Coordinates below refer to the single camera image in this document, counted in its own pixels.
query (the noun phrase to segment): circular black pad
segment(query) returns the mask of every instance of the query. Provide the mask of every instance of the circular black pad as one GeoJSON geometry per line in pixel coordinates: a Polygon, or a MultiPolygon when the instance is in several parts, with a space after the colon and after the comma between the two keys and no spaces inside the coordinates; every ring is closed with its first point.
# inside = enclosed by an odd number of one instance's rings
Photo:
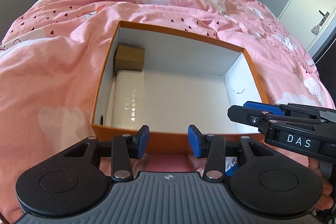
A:
{"type": "Polygon", "coordinates": [[[45,174],[41,180],[41,187],[51,193],[64,193],[75,188],[79,178],[69,171],[54,171],[45,174]]]}
{"type": "Polygon", "coordinates": [[[284,170],[267,170],[259,176],[259,182],[268,190],[286,192],[294,189],[299,180],[291,172],[284,170]]]}
{"type": "Polygon", "coordinates": [[[287,217],[312,210],[322,194],[318,175],[281,156],[254,157],[230,179],[234,197],[250,210],[287,217]]]}
{"type": "Polygon", "coordinates": [[[33,215],[64,217],[95,206],[108,181],[95,165],[97,140],[84,140],[24,172],[16,182],[21,208],[33,215]]]}

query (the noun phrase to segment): cardboard box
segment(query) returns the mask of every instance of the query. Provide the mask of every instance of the cardboard box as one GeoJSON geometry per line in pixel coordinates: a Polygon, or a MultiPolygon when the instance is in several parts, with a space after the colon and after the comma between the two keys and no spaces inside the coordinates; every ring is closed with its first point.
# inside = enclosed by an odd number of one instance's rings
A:
{"type": "Polygon", "coordinates": [[[115,55],[114,75],[119,70],[142,71],[145,59],[145,49],[119,45],[115,55]]]}
{"type": "Polygon", "coordinates": [[[257,128],[231,122],[227,110],[246,101],[268,103],[248,52],[192,32],[120,21],[98,84],[91,126],[100,141],[151,130],[147,153],[191,153],[187,128],[224,134],[227,140],[257,128]],[[114,75],[118,45],[144,48],[142,72],[114,75]]]}

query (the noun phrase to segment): white door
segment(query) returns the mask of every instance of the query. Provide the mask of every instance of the white door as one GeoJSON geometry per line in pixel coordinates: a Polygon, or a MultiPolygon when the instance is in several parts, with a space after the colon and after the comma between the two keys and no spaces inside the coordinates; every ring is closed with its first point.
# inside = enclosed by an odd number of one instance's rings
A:
{"type": "Polygon", "coordinates": [[[303,47],[309,50],[335,16],[335,8],[336,0],[290,0],[279,19],[303,47]],[[319,11],[323,14],[328,12],[330,15],[322,26],[319,26],[316,35],[311,30],[323,19],[319,11]]]}

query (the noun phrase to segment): pink duvet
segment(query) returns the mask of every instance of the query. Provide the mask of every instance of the pink duvet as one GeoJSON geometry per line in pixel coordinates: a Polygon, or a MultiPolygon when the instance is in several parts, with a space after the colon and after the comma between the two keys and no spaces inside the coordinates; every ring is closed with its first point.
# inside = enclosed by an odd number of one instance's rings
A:
{"type": "MultiPolygon", "coordinates": [[[[39,0],[0,45],[0,211],[20,215],[15,182],[29,167],[92,135],[97,81],[119,20],[195,32],[248,50],[271,103],[334,108],[315,64],[256,0],[39,0]]],[[[150,170],[186,171],[174,156],[150,170]]]]}

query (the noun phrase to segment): small brown box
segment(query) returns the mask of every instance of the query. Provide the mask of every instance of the small brown box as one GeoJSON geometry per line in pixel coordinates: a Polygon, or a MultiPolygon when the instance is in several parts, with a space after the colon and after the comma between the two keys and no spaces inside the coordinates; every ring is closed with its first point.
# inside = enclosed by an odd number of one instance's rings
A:
{"type": "Polygon", "coordinates": [[[145,49],[119,45],[115,55],[114,75],[119,70],[142,71],[145,61],[145,49]]]}

